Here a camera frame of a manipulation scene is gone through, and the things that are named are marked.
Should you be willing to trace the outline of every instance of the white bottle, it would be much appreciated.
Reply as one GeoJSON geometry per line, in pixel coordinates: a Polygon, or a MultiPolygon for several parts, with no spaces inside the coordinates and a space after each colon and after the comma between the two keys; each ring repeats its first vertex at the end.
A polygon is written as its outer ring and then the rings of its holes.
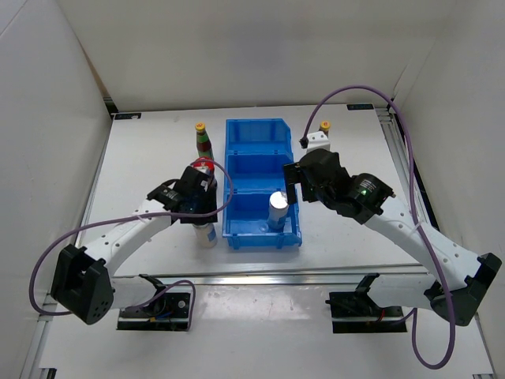
{"type": "Polygon", "coordinates": [[[290,205],[287,204],[286,193],[281,191],[274,192],[270,196],[270,206],[268,207],[268,226],[271,229],[283,229],[289,208],[290,205]]]}
{"type": "Polygon", "coordinates": [[[218,243],[217,235],[213,223],[206,223],[205,225],[193,224],[193,229],[196,234],[196,240],[202,247],[211,248],[218,243]]]}

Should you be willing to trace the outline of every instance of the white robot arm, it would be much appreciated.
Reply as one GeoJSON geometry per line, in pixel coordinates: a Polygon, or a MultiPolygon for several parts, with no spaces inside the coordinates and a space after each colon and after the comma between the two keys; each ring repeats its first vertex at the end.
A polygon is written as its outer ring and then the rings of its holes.
{"type": "Polygon", "coordinates": [[[136,306],[152,299],[165,287],[155,278],[113,275],[137,249],[176,221],[217,222],[214,182],[205,170],[187,167],[180,179],[164,182],[151,191],[129,222],[117,224],[86,246],[65,247],[58,255],[51,296],[89,325],[111,309],[136,306]]]}
{"type": "MultiPolygon", "coordinates": [[[[353,218],[382,234],[429,271],[427,275],[367,275],[355,292],[348,293],[347,306],[350,304],[356,313],[365,316],[388,306],[425,308],[448,320],[440,278],[409,209],[375,176],[349,176],[340,166],[337,152],[325,148],[308,150],[300,162],[284,166],[288,202],[297,201],[294,185],[300,183],[304,201],[320,201],[339,215],[353,218]]],[[[479,257],[431,225],[421,223],[421,226],[446,278],[456,324],[468,325],[494,280],[501,260],[492,253],[479,257]]]]}

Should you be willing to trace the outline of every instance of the yellow cap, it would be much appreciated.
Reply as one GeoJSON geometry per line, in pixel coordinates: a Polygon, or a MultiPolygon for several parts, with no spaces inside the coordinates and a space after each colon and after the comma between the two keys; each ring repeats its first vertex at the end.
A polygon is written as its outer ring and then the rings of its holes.
{"type": "Polygon", "coordinates": [[[325,120],[325,121],[321,121],[321,123],[320,123],[320,128],[321,128],[322,130],[326,130],[326,131],[328,131],[328,130],[331,128],[331,122],[326,121],[326,120],[325,120]]]}
{"type": "Polygon", "coordinates": [[[198,122],[195,125],[195,129],[197,132],[203,132],[205,130],[205,124],[203,122],[198,122]]]}

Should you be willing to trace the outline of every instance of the table surface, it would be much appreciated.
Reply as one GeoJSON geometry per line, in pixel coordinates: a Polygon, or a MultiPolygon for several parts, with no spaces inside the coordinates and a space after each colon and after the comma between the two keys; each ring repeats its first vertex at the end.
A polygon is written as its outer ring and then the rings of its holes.
{"type": "MultiPolygon", "coordinates": [[[[294,158],[304,154],[301,137],[313,106],[251,107],[197,111],[144,112],[139,119],[115,120],[93,194],[89,222],[129,215],[161,182],[178,178],[197,158],[194,126],[205,122],[216,160],[223,161],[228,118],[283,118],[291,128],[294,158]]],[[[340,153],[350,174],[369,172],[405,200],[395,165],[374,110],[348,111],[346,105],[320,109],[312,130],[330,120],[331,150],[340,153]]],[[[223,202],[223,175],[218,205],[223,202]]],[[[215,225],[222,232],[222,215],[215,225]]],[[[356,268],[416,263],[385,237],[354,220],[344,219],[322,204],[300,203],[300,248],[232,250],[220,238],[213,249],[200,248],[193,228],[179,225],[156,235],[117,271],[116,275],[186,274],[298,268],[356,268]]],[[[86,232],[83,242],[98,238],[107,227],[86,232]]]]}
{"type": "MultiPolygon", "coordinates": [[[[408,332],[332,334],[324,300],[331,286],[198,286],[193,326],[185,332],[115,330],[118,311],[88,326],[52,321],[41,367],[57,379],[471,379],[491,373],[475,321],[457,329],[452,360],[441,370],[416,359],[408,332]]],[[[449,325],[420,310],[419,349],[438,362],[449,325]]]]}

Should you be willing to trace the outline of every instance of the metal cylinder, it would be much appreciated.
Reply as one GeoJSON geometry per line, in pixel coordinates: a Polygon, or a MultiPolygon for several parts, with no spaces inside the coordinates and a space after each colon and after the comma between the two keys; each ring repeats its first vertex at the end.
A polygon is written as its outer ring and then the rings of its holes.
{"type": "Polygon", "coordinates": [[[218,243],[213,223],[206,223],[205,225],[193,224],[193,229],[195,230],[196,240],[200,246],[211,248],[218,243]]]}
{"type": "Polygon", "coordinates": [[[283,229],[289,208],[286,193],[282,191],[274,192],[270,196],[270,206],[268,207],[268,226],[271,229],[283,229]]]}

